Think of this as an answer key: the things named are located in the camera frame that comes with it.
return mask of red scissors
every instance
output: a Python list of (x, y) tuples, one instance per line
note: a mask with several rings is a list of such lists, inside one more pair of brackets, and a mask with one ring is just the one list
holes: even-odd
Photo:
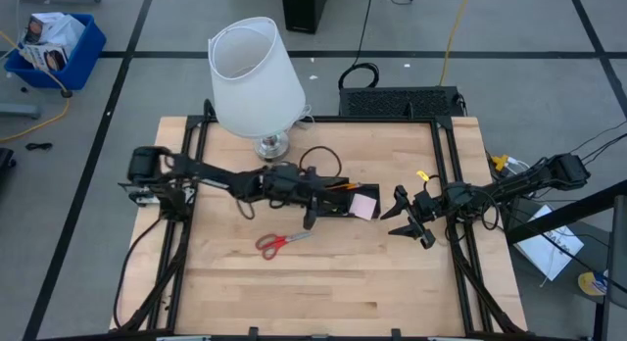
[(276, 234), (271, 233), (258, 239), (257, 243), (255, 243), (255, 247), (262, 251), (262, 257), (264, 257), (264, 259), (271, 260), (276, 256), (278, 249), (282, 246), (295, 240), (307, 238), (311, 235), (311, 232), (302, 232), (291, 236), (277, 236)]

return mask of blue plastic container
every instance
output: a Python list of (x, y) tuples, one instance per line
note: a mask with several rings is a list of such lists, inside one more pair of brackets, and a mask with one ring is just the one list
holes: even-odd
[[(94, 69), (100, 52), (107, 42), (107, 37), (98, 28), (91, 15), (72, 14), (72, 16), (85, 25), (85, 31), (78, 39), (66, 67), (59, 72), (51, 71), (50, 73), (56, 76), (68, 90), (80, 90), (85, 86)], [(22, 58), (17, 50), (11, 53), (4, 69), (19, 75), (30, 86), (61, 88), (50, 76), (36, 70), (31, 63)]]

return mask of wooden table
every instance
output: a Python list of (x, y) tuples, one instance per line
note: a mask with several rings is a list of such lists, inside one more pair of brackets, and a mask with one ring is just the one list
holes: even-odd
[[(185, 118), (163, 118), (155, 143), (179, 151), (184, 125)], [(487, 184), (490, 175), (477, 119), (454, 119), (454, 125), (464, 180)], [(441, 134), (448, 162), (446, 137)], [(308, 130), (295, 127), (290, 137), (288, 161), (298, 163), (310, 147), (327, 145), (342, 159), (342, 175), (352, 181), (379, 183), (382, 212), (393, 206), (397, 184), (402, 183), (412, 195), (423, 184), (416, 171), (437, 172), (427, 124), (319, 122)], [(230, 171), (263, 165), (250, 140), (228, 133), (217, 123), (210, 124), (204, 160)], [(320, 175), (337, 171), (335, 160), (323, 151), (312, 152), (306, 165), (317, 166)], [(450, 167), (448, 174), (453, 177)], [(429, 191), (432, 196), (440, 194), (435, 182)], [(386, 336), (391, 328), (401, 328), (404, 336), (463, 335), (454, 264), (442, 219), (427, 224), (438, 243), (424, 250), (416, 241), (387, 234), (407, 224), (404, 216), (385, 221), (320, 218), (312, 237), (287, 245), (268, 262), (255, 248), (255, 241), (271, 232), (302, 231), (304, 210), (272, 210), (266, 201), (254, 206), (257, 217), (246, 220), (225, 191), (201, 186), (176, 333), (241, 335), (257, 326), (261, 335)], [(157, 214), (156, 207), (139, 209), (132, 240)], [(121, 320), (130, 317), (153, 286), (165, 226), (151, 232), (129, 261), (121, 292)], [(488, 290), (511, 319), (525, 328), (505, 236), (481, 224), (474, 227)], [(468, 290), (474, 325), (481, 329), (476, 295), (471, 287)], [(164, 294), (163, 310), (168, 307), (168, 295)], [(160, 313), (160, 325), (165, 325), (165, 314)]]

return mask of black speaker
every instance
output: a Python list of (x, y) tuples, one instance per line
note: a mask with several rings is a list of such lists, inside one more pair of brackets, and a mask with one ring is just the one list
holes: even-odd
[(283, 0), (285, 28), (315, 33), (326, 0)]

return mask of yellow tag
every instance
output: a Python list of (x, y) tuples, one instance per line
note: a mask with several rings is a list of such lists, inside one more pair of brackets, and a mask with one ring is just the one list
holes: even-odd
[(429, 176), (424, 171), (419, 170), (416, 174), (418, 174), (424, 181), (429, 181)]

